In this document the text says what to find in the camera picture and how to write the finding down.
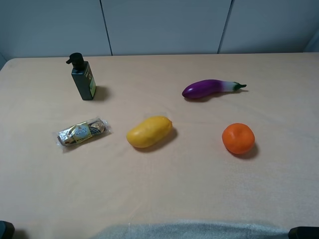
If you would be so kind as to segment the orange toy tangerine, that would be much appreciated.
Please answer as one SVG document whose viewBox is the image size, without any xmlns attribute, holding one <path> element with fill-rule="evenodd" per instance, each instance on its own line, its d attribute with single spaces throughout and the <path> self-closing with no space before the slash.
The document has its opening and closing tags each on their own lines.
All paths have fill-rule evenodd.
<svg viewBox="0 0 319 239">
<path fill-rule="evenodd" d="M 245 154 L 255 145 L 255 135 L 247 125 L 234 123 L 223 131 L 222 142 L 231 153 Z"/>
</svg>

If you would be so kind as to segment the gold wrapped chocolate pack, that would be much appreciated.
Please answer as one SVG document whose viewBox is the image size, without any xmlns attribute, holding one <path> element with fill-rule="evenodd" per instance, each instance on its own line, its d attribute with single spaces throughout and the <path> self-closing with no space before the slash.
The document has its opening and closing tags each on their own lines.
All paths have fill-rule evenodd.
<svg viewBox="0 0 319 239">
<path fill-rule="evenodd" d="M 112 127 L 106 120 L 95 117 L 54 132 L 53 137 L 62 151 L 67 153 L 112 133 Z"/>
</svg>

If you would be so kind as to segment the yellow toy mango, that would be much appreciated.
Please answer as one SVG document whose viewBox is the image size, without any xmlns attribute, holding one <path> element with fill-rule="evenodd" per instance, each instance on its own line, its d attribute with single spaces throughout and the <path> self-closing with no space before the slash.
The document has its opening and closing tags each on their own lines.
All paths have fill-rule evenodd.
<svg viewBox="0 0 319 239">
<path fill-rule="evenodd" d="M 167 117 L 153 116 L 131 129 L 126 139 L 135 148 L 147 148 L 168 136 L 172 128 L 172 121 Z"/>
</svg>

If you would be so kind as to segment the dark green pump bottle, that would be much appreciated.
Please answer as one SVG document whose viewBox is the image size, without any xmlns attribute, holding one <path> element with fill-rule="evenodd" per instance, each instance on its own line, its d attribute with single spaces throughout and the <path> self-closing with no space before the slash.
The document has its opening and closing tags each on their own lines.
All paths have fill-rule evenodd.
<svg viewBox="0 0 319 239">
<path fill-rule="evenodd" d="M 72 53 L 66 63 L 72 64 L 71 76 L 82 100 L 93 100 L 96 92 L 96 83 L 89 62 L 83 59 L 81 53 Z"/>
</svg>

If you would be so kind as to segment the purple toy eggplant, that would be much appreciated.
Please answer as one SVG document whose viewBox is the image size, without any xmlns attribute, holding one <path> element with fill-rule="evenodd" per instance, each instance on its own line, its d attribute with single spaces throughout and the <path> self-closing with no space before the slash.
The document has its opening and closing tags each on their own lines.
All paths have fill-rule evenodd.
<svg viewBox="0 0 319 239">
<path fill-rule="evenodd" d="M 215 93 L 236 92 L 245 87 L 247 87 L 246 84 L 240 84 L 238 82 L 207 79 L 187 86 L 183 90 L 182 96 L 186 99 L 194 100 L 204 98 Z"/>
</svg>

